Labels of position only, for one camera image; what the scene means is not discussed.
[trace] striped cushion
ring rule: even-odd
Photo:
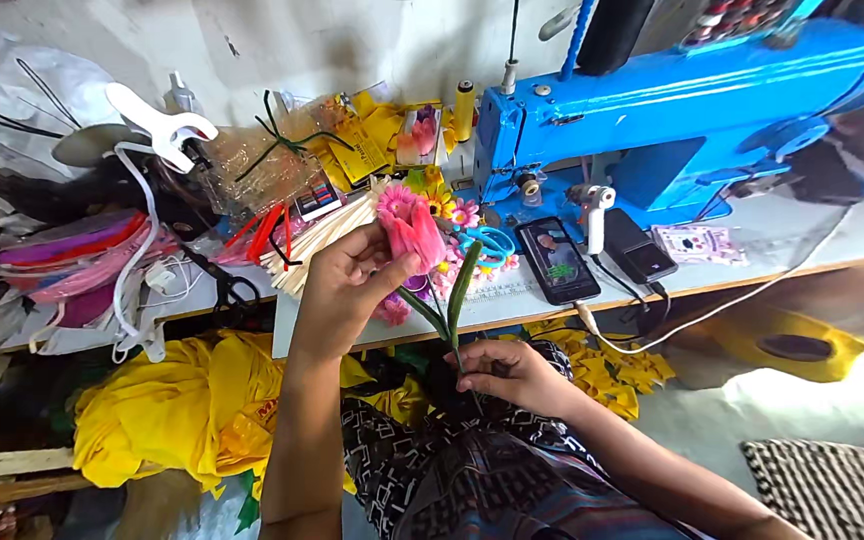
[[[817,540],[864,538],[864,448],[804,440],[744,442],[762,502]]]

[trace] white clamp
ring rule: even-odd
[[[616,190],[590,185],[581,195],[582,217],[588,227],[588,255],[599,255],[606,247],[606,210],[616,203]]]
[[[219,129],[205,117],[195,112],[163,114],[125,84],[111,82],[105,87],[105,96],[133,131],[149,136],[152,151],[177,172],[185,174],[195,166],[182,151],[186,140],[212,141],[219,136]]]

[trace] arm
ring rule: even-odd
[[[378,224],[312,257],[262,490],[263,538],[342,537],[339,364],[378,303],[419,266],[413,253],[370,276],[390,258]]]
[[[476,341],[459,349],[468,374],[460,392],[476,390],[535,414],[560,418],[608,472],[616,487],[667,519],[722,539],[808,540],[761,502],[663,448],[587,396],[521,341]],[[446,360],[454,363],[450,353]],[[492,375],[494,362],[509,376]]]

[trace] patterned clothing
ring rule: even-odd
[[[533,346],[572,380],[561,350]],[[486,418],[419,430],[342,400],[345,468],[379,537],[688,538],[609,485],[561,421],[479,399]]]

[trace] blue scissors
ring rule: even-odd
[[[499,268],[509,256],[516,252],[516,244],[508,234],[494,227],[468,228],[455,225],[447,219],[436,218],[438,228],[450,237],[459,240],[459,251],[462,255],[469,251],[475,240],[482,241],[482,254],[496,260],[480,260],[479,266]]]

